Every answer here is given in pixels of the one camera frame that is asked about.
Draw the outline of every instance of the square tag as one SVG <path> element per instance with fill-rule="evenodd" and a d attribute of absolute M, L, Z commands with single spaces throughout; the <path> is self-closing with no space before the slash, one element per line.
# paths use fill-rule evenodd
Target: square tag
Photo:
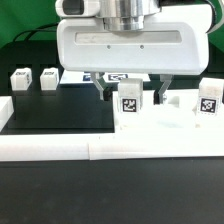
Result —
<path fill-rule="evenodd" d="M 83 75 L 83 79 L 82 79 L 83 82 L 89 82 L 91 81 L 91 75 L 88 74 L 88 75 Z"/>
<path fill-rule="evenodd" d="M 123 112 L 137 112 L 136 99 L 122 99 Z"/>
<path fill-rule="evenodd" d="M 109 74 L 108 75 L 108 80 L 109 81 L 121 81 L 121 79 L 126 79 L 128 78 L 128 74 Z"/>
<path fill-rule="evenodd" d="M 200 97 L 198 112 L 210 115 L 216 115 L 218 110 L 218 99 Z"/>

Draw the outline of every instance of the white block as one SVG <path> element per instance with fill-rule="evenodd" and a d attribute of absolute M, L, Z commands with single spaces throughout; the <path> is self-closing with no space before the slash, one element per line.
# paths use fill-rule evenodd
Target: white block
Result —
<path fill-rule="evenodd" d="M 203 78 L 199 84 L 197 115 L 216 116 L 222 105 L 224 80 Z"/>
<path fill-rule="evenodd" d="M 142 108 L 142 96 L 142 79 L 122 79 L 118 84 L 120 112 L 139 113 Z"/>
<path fill-rule="evenodd" d="M 0 97 L 0 131 L 13 114 L 12 98 L 10 96 Z"/>
<path fill-rule="evenodd" d="M 57 68 L 44 69 L 40 76 L 41 90 L 56 90 L 59 83 Z"/>
<path fill-rule="evenodd" d="M 30 68 L 16 69 L 10 77 L 12 90 L 27 90 L 32 83 L 32 71 Z"/>
<path fill-rule="evenodd" d="M 113 92 L 113 115 L 115 133 L 139 133 L 168 129 L 194 129 L 197 103 L 197 90 L 167 90 L 167 104 L 153 104 L 154 91 L 143 91 L 143 107 L 140 113 L 120 113 L 118 110 L 118 92 Z M 179 102 L 193 100 L 185 107 L 179 107 Z"/>

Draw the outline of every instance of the metal cylinder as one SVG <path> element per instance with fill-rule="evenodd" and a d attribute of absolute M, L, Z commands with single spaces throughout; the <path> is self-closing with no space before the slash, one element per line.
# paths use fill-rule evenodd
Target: metal cylinder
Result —
<path fill-rule="evenodd" d="M 110 31 L 139 30 L 144 16 L 159 12 L 158 0 L 100 0 L 98 17 Z"/>

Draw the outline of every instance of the black and white pattern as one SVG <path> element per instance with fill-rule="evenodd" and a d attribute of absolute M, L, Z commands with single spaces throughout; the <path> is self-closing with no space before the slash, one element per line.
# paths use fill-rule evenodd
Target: black and white pattern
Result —
<path fill-rule="evenodd" d="M 217 108 L 217 100 L 201 98 L 200 111 L 209 114 L 215 114 Z"/>
<path fill-rule="evenodd" d="M 45 72 L 44 75 L 54 75 L 54 72 Z"/>
<path fill-rule="evenodd" d="M 89 81 L 91 81 L 91 75 L 90 74 L 84 75 L 82 81 L 83 82 L 89 82 Z"/>
<path fill-rule="evenodd" d="M 29 85 L 29 83 L 30 83 L 30 77 L 29 77 L 28 74 L 26 75 L 26 81 L 27 81 L 27 85 Z"/>
<path fill-rule="evenodd" d="M 25 75 L 26 72 L 16 72 L 16 75 Z"/>
<path fill-rule="evenodd" d="M 137 112 L 136 99 L 122 99 L 123 112 Z"/>
<path fill-rule="evenodd" d="M 121 81 L 121 79 L 127 79 L 128 74 L 109 74 L 108 80 L 109 81 Z"/>

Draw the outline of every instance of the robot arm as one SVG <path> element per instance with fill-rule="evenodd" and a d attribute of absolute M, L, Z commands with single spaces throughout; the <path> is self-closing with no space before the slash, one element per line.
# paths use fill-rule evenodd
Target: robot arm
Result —
<path fill-rule="evenodd" d="M 199 75 L 207 67 L 208 4 L 160 7 L 157 0 L 86 0 L 83 14 L 65 15 L 65 2 L 58 0 L 56 9 L 65 17 L 57 41 L 66 70 L 172 77 Z"/>

